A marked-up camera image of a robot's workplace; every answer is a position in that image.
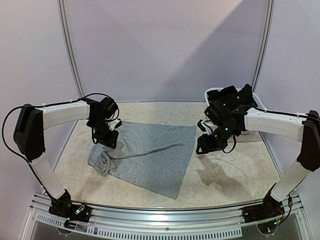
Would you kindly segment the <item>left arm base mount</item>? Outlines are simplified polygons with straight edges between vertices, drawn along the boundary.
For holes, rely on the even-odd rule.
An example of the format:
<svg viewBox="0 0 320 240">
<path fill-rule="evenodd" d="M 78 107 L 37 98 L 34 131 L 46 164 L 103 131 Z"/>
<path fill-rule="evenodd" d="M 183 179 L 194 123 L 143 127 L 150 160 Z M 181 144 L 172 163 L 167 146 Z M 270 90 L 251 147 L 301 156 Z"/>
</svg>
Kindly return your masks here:
<svg viewBox="0 0 320 240">
<path fill-rule="evenodd" d="M 83 202 L 52 200 L 48 212 L 70 221 L 88 223 L 91 218 L 92 208 Z"/>
</svg>

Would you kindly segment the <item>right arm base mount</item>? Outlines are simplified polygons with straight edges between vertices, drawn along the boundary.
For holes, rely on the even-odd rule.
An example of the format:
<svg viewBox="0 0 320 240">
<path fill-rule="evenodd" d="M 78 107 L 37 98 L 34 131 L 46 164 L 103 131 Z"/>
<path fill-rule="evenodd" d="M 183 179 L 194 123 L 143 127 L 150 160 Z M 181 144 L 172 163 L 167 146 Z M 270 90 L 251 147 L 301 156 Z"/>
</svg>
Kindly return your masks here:
<svg viewBox="0 0 320 240">
<path fill-rule="evenodd" d="M 245 223 L 262 221 L 277 216 L 283 217 L 284 215 L 285 209 L 283 203 L 275 200 L 266 200 L 260 204 L 242 208 L 242 217 Z"/>
</svg>

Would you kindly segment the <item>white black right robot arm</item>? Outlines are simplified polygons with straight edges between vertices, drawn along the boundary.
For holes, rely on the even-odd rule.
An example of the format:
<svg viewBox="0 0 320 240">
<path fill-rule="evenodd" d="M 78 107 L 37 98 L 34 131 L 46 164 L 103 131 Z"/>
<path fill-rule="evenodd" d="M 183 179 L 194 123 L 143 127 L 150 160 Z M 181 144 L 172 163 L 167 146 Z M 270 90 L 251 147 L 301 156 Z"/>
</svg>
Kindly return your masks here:
<svg viewBox="0 0 320 240">
<path fill-rule="evenodd" d="M 205 91 L 208 121 L 200 120 L 203 132 L 197 139 L 196 153 L 224 152 L 230 138 L 250 132 L 264 132 L 294 139 L 301 143 L 296 161 L 285 175 L 274 184 L 259 206 L 262 218 L 269 218 L 281 202 L 308 176 L 320 167 L 320 116 L 317 111 L 289 113 L 268 110 L 259 106 L 259 99 L 246 84 L 237 89 L 210 88 Z"/>
</svg>

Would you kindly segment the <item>grey t-shirt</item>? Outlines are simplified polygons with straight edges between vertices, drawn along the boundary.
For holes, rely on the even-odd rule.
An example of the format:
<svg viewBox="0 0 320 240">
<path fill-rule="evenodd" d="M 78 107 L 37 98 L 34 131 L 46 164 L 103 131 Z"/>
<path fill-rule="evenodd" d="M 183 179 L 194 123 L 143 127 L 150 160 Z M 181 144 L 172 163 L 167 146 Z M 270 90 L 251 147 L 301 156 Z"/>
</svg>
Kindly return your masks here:
<svg viewBox="0 0 320 240">
<path fill-rule="evenodd" d="M 176 199 L 190 162 L 195 126 L 124 122 L 116 148 L 96 144 L 87 163 L 137 187 Z"/>
</svg>

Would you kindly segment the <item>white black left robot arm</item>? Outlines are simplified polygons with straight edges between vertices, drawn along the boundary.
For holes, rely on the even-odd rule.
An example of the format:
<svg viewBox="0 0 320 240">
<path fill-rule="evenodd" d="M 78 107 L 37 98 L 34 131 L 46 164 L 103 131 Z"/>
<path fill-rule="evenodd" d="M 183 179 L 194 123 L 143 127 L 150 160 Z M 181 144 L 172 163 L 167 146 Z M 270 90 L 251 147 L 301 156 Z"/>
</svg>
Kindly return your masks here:
<svg viewBox="0 0 320 240">
<path fill-rule="evenodd" d="M 84 97 L 39 106 L 29 103 L 21 106 L 13 141 L 63 217 L 70 217 L 74 213 L 74 205 L 49 164 L 44 131 L 65 123 L 86 120 L 86 125 L 91 129 L 92 142 L 115 149 L 119 135 L 116 129 L 121 125 L 119 113 L 117 103 L 109 96 L 101 101 Z"/>
</svg>

